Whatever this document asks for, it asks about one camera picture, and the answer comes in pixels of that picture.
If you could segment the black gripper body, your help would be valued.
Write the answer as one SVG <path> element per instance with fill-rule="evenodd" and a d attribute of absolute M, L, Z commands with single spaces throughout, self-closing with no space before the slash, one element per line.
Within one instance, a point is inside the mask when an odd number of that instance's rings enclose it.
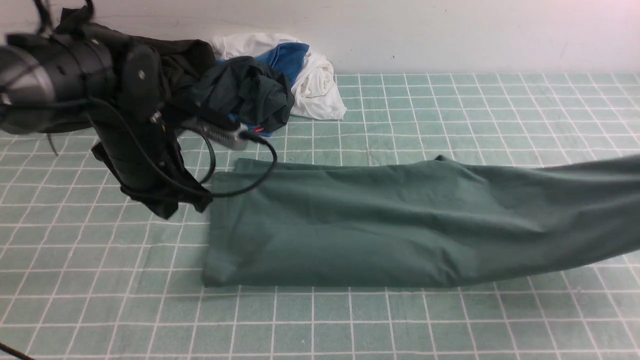
<path fill-rule="evenodd" d="M 180 204 L 204 212 L 213 195 L 186 169 L 178 138 L 162 121 L 135 121 L 108 107 L 90 111 L 98 136 L 91 152 L 119 182 L 123 194 L 169 219 Z"/>

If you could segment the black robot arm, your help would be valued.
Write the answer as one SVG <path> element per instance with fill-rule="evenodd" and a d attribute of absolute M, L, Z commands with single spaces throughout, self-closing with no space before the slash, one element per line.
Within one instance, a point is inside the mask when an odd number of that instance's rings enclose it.
<path fill-rule="evenodd" d="M 213 195 L 186 169 L 176 129 L 192 110 L 174 105 L 151 47 L 116 50 L 82 32 L 11 33 L 1 47 L 1 130 L 12 135 L 92 128 L 91 152 L 119 189 L 169 219 L 180 204 L 202 213 Z"/>

